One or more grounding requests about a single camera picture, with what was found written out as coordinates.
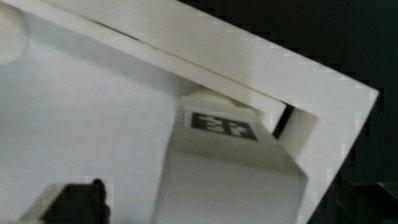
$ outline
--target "white surface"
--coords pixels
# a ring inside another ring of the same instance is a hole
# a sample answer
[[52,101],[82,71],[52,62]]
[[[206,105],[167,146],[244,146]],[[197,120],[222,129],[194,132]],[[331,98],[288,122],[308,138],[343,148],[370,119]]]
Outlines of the white surface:
[[75,32],[87,35],[96,41],[153,63],[160,68],[222,93],[237,101],[251,105],[251,107],[263,112],[261,121],[267,128],[270,130],[276,128],[276,121],[281,118],[281,111],[285,110],[285,104],[276,99],[260,94],[258,91],[249,90],[240,83],[222,77],[208,68],[190,63],[173,53],[148,45],[142,41],[137,41],[130,36],[102,26],[102,24],[91,21],[84,16],[62,10],[43,0],[0,1],[7,2]]
[[0,65],[20,59],[29,41],[20,10],[0,2]]
[[103,178],[112,223],[149,223],[180,97],[197,85],[27,16],[30,45],[0,67],[0,223],[54,183]]
[[301,178],[199,156],[169,154],[155,224],[292,223]]
[[[194,128],[192,113],[244,122],[258,141],[226,135],[233,122]],[[308,178],[251,109],[183,97],[162,178],[155,224],[293,223]]]
[[[41,0],[2,1],[261,111],[261,105],[269,105],[261,103],[261,92],[301,108],[281,138],[309,175],[297,218],[297,223],[306,223],[357,138],[377,91],[174,0],[50,0],[126,33],[137,33],[141,41]],[[142,42],[157,48],[148,49]]]

